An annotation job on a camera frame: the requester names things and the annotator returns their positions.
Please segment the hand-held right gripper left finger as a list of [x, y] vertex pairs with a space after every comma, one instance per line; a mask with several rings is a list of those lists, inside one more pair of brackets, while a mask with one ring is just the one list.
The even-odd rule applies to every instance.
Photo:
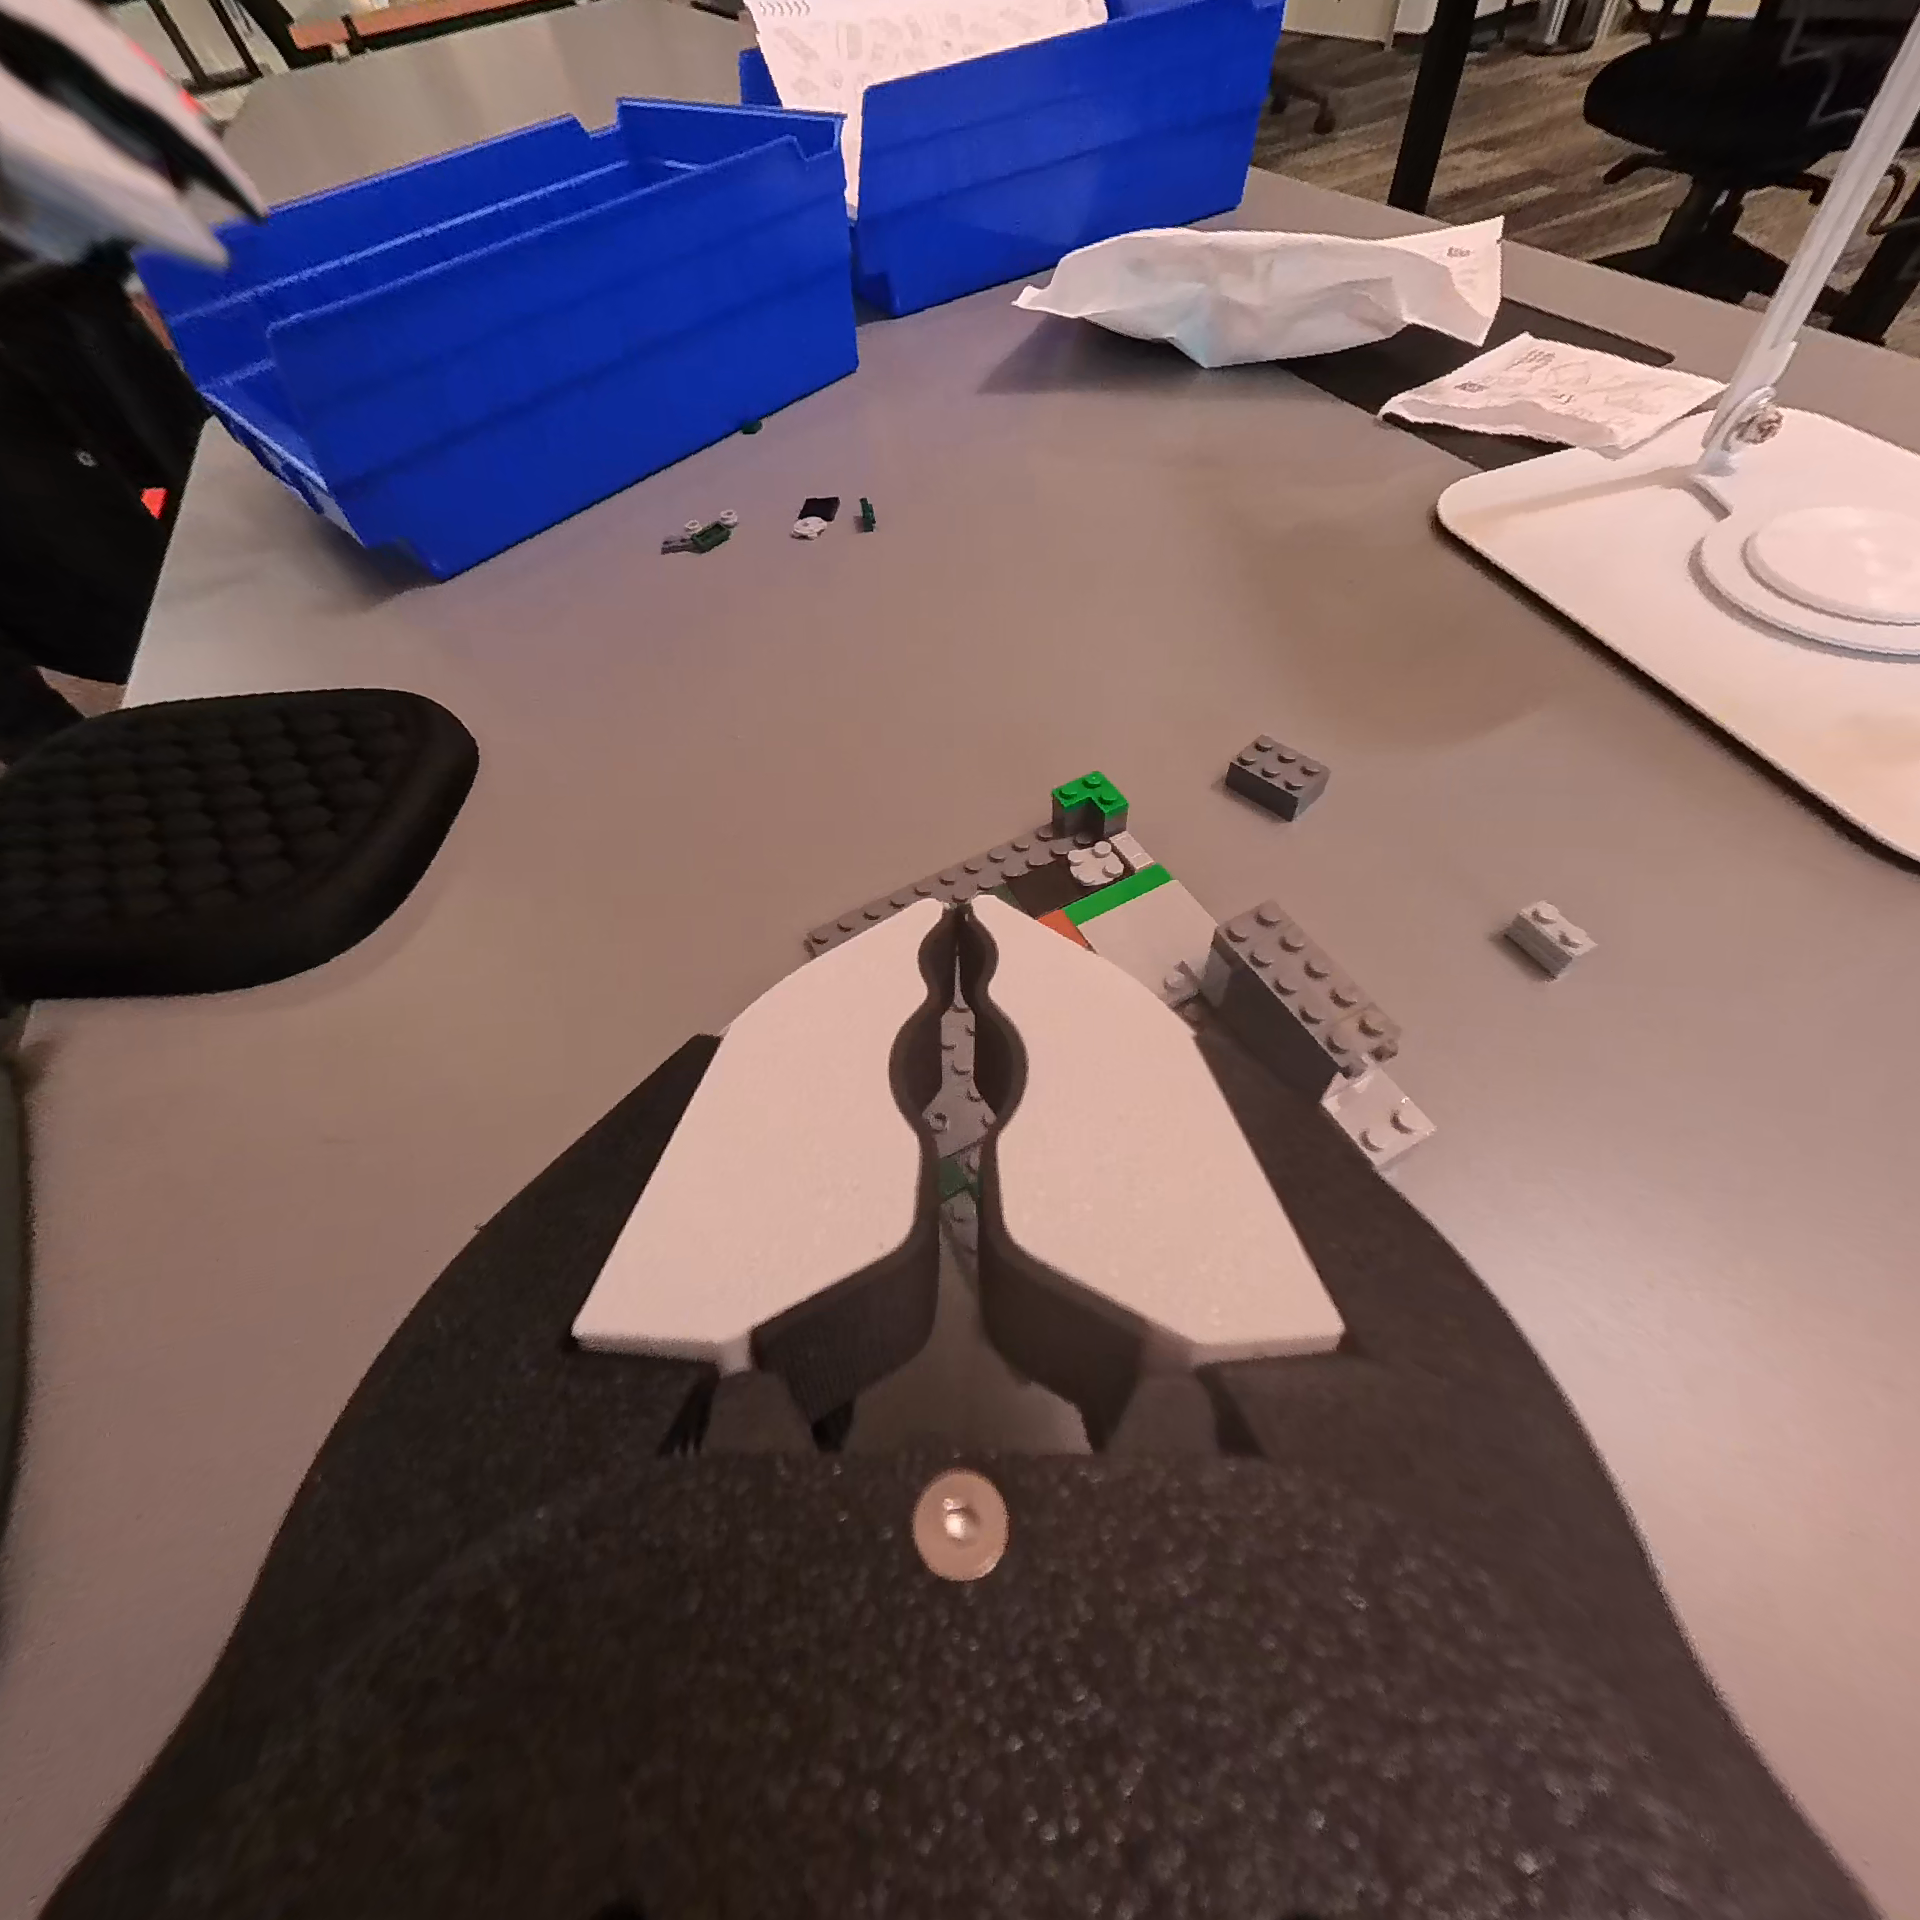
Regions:
[[915, 903], [729, 1025], [571, 1323], [581, 1349], [769, 1373], [811, 1424], [924, 1349], [955, 931]]

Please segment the white crumpled paper bag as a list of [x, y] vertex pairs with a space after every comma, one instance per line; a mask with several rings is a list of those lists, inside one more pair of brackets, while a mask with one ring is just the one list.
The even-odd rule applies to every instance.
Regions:
[[1395, 237], [1130, 231], [1070, 252], [1014, 305], [1175, 346], [1201, 369], [1295, 362], [1405, 328], [1482, 347], [1502, 303], [1505, 218]]

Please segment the black office chair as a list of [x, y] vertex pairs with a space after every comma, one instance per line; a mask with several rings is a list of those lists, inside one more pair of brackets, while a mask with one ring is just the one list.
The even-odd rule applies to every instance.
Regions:
[[1660, 35], [1611, 59], [1586, 87], [1581, 120], [1628, 144], [1602, 180], [1687, 179], [1660, 235], [1598, 266], [1739, 305], [1769, 297], [1786, 264], [1738, 231], [1745, 203], [1790, 191], [1822, 207], [1815, 167], [1847, 151], [1915, 24], [1915, 5], [1757, 5], [1748, 20], [1711, 20], [1690, 5]]

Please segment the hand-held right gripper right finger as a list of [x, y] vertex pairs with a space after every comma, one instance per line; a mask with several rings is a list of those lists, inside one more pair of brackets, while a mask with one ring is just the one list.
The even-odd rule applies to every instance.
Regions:
[[975, 1020], [982, 1330], [1105, 1450], [1147, 1376], [1338, 1351], [1346, 1329], [1194, 1032], [1017, 908], [961, 916]]

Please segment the grey brick baseplate model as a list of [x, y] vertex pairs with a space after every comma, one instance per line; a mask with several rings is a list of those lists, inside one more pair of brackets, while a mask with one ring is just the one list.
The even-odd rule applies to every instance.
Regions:
[[1222, 1028], [1259, 1067], [1305, 1093], [1377, 1169], [1434, 1138], [1434, 1117], [1393, 1075], [1402, 1025], [1277, 900], [1214, 919], [1133, 833], [1117, 789], [1092, 778], [1059, 812], [990, 848], [807, 928], [826, 955], [910, 905], [998, 899], [1153, 992], [1198, 1032]]

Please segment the dark grey rectangular brick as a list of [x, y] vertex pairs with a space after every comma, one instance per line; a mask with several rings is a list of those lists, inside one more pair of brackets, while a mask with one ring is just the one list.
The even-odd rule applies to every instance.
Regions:
[[1234, 795], [1285, 824], [1295, 824], [1323, 799], [1330, 768], [1323, 760], [1289, 747], [1270, 733], [1257, 733], [1242, 747], [1222, 776]]

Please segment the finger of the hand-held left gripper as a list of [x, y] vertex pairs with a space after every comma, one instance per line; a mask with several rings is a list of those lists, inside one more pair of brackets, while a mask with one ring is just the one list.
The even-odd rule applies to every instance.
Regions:
[[201, 108], [106, 11], [93, 5], [5, 2], [2, 29], [2, 77], [25, 82], [129, 156], [153, 165], [187, 207], [193, 193], [204, 191], [245, 220], [265, 218], [265, 202]]
[[2, 77], [2, 237], [65, 266], [108, 248], [214, 272], [229, 258], [162, 172], [11, 76]]

